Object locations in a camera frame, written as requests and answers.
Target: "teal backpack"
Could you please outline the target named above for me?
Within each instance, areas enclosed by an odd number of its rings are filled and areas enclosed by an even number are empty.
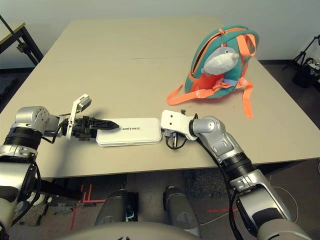
[[[248,61],[256,54],[259,36],[243,25],[230,25],[211,32],[195,52],[185,81],[186,94],[175,97],[182,84],[167,97],[169,105],[192,99],[213,99],[244,87],[244,114],[253,118],[250,94],[253,84],[245,79]]]

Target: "robotic arm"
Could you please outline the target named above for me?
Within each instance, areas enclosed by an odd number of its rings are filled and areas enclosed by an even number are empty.
[[[290,213],[262,172],[255,168],[225,125],[213,116],[202,119],[165,110],[161,127],[189,140],[199,138],[223,169],[237,194],[236,205],[248,231],[258,240],[311,240],[291,221]]]
[[[30,197],[36,173],[40,179],[36,158],[41,139],[51,144],[61,136],[88,141],[97,136],[98,129],[119,127],[108,120],[88,116],[76,118],[76,114],[90,104],[91,99],[84,94],[74,101],[71,114],[51,115],[43,106],[23,107],[17,112],[15,122],[0,146],[0,239],[8,236],[17,203]]]

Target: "table surface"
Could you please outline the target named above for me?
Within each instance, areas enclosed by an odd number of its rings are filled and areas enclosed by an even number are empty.
[[[254,83],[254,118],[244,116],[241,89],[219,99],[167,105],[167,95],[185,81],[199,43],[221,26],[209,16],[72,21],[0,114],[0,140],[18,109],[45,106],[51,114],[69,113],[73,101],[87,93],[92,103],[83,115],[98,119],[160,119],[166,109],[215,116],[255,164],[319,157],[320,131],[255,58],[246,73]],[[171,150],[163,139],[100,147],[95,139],[65,137],[53,145],[42,141],[37,163],[44,178],[214,166],[194,141]]]
[[[10,28],[16,33],[21,28],[23,28],[26,24],[24,22],[8,22]],[[12,34],[6,28],[6,26],[0,21],[0,44],[3,44],[8,38],[10,38]]]

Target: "white box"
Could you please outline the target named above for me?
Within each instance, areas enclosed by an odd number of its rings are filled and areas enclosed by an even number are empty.
[[[119,128],[98,130],[96,142],[101,147],[146,145],[160,142],[162,134],[157,118],[112,118]]]

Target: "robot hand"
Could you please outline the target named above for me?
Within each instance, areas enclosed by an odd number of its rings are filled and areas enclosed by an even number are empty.
[[[33,190],[36,173],[37,188],[40,188],[41,177],[36,157],[41,139],[54,143],[56,137],[66,135],[88,141],[95,138],[97,130],[111,130],[119,127],[116,123],[84,116],[76,118],[91,104],[87,94],[82,95],[73,103],[71,114],[51,115],[43,106],[29,106],[21,108],[0,146],[0,238],[6,238],[13,224],[15,208],[18,202],[28,199]]]
[[[311,239],[291,221],[290,213],[277,192],[232,135],[226,132],[220,120],[213,116],[198,119],[165,110],[161,116],[161,127],[169,133],[183,134],[188,140],[200,139],[227,177],[227,186],[237,195],[236,205],[244,225],[253,236],[259,240]]]

